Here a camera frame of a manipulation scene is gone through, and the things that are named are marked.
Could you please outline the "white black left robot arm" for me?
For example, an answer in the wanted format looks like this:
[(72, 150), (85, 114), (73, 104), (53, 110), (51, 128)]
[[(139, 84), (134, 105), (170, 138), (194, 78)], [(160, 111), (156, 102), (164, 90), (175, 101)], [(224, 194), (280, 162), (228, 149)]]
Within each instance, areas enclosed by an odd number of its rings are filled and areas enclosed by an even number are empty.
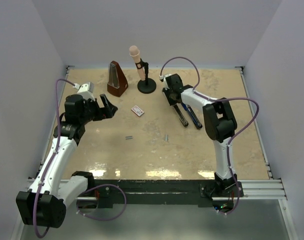
[(71, 203), (81, 193), (91, 196), (96, 190), (93, 174), (77, 171), (60, 186), (65, 168), (86, 131), (86, 124), (111, 119), (118, 108), (105, 94), (103, 106), (89, 93), (66, 97), (64, 112), (54, 129), (52, 146), (43, 167), (27, 191), (16, 196), (16, 205), (25, 225), (59, 228)]

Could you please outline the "aluminium frame rail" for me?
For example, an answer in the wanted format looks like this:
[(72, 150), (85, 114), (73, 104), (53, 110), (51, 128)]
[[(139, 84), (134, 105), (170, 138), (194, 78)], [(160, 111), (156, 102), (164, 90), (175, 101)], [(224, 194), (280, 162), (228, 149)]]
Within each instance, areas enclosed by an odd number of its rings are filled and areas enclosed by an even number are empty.
[(121, 179), (92, 179), (86, 180), (88, 188), (96, 185), (111, 184), (120, 187), (126, 194), (197, 194), (200, 197), (212, 197), (224, 200), (229, 196), (249, 200), (284, 200), (287, 198), (281, 180), (240, 180), (239, 188), (235, 184), (220, 186), (214, 179), (202, 180), (121, 180)]

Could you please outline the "brown wooden metronome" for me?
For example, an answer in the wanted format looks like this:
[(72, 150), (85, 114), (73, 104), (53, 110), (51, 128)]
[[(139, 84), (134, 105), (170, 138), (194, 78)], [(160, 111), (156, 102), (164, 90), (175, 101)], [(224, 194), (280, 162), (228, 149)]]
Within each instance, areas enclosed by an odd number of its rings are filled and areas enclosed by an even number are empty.
[(107, 91), (115, 97), (120, 97), (128, 87), (127, 78), (119, 63), (111, 61), (108, 67)]

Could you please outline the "blue and black stapler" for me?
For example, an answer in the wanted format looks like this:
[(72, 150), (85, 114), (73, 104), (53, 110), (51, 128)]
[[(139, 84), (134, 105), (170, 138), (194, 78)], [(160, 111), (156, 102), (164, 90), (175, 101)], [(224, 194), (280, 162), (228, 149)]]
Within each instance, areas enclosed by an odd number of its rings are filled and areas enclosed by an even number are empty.
[(184, 108), (184, 110), (188, 113), (188, 115), (190, 116), (190, 118), (192, 119), (192, 122), (193, 122), (194, 126), (198, 130), (200, 130), (203, 127), (203, 125), (199, 121), (199, 119), (196, 116), (195, 112), (193, 111), (192, 107), (190, 105), (184, 104), (184, 103), (181, 103), (181, 105)]

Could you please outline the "beige microphone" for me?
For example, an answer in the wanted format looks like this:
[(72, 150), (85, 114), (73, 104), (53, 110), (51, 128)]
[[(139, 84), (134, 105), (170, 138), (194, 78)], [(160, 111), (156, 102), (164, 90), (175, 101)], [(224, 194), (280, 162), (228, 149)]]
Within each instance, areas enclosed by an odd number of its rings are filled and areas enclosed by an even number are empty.
[(136, 69), (137, 69), (137, 72), (138, 72), (138, 75), (139, 75), (140, 79), (142, 81), (144, 81), (145, 80), (145, 72), (144, 72), (144, 66), (143, 66), (143, 63), (142, 63), (142, 60), (141, 60), (139, 48), (136, 45), (132, 45), (129, 48), (129, 55), (132, 57), (132, 59), (135, 63), (135, 66), (136, 66)]

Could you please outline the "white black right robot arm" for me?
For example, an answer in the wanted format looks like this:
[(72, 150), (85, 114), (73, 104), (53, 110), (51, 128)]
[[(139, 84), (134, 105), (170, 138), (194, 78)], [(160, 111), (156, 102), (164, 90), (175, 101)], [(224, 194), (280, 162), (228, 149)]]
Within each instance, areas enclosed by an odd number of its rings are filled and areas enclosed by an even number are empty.
[(231, 140), (237, 129), (237, 121), (230, 103), (226, 98), (210, 98), (194, 90), (191, 85), (184, 85), (178, 74), (161, 75), (159, 79), (163, 83), (162, 91), (170, 105), (181, 103), (202, 111), (205, 132), (213, 140), (215, 149), (214, 178), (217, 182), (214, 189), (219, 196), (227, 196), (237, 180), (231, 154)]

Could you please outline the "black microphone stand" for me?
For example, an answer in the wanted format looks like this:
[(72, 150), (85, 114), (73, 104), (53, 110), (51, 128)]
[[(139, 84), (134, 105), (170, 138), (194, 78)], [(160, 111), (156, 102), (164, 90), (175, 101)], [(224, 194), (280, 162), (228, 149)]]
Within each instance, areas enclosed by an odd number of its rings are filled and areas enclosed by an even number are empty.
[(141, 70), (144, 71), (144, 80), (140, 80), (137, 83), (137, 89), (143, 94), (151, 94), (157, 88), (156, 82), (152, 78), (149, 78), (149, 63), (141, 59), (140, 64)]

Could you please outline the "silver and black stapler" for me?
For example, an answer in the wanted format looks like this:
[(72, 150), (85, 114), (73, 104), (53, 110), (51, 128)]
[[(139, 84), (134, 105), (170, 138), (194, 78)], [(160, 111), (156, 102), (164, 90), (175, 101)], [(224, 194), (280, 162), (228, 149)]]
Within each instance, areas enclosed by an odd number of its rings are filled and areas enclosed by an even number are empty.
[(176, 114), (178, 115), (179, 117), (179, 120), (181, 122), (181, 124), (183, 125), (183, 127), (188, 127), (189, 126), (189, 123), (188, 121), (186, 120), (186, 118), (184, 117), (183, 113), (181, 112), (180, 108), (178, 107), (177, 104), (173, 105), (172, 106), (173, 109), (175, 110)]

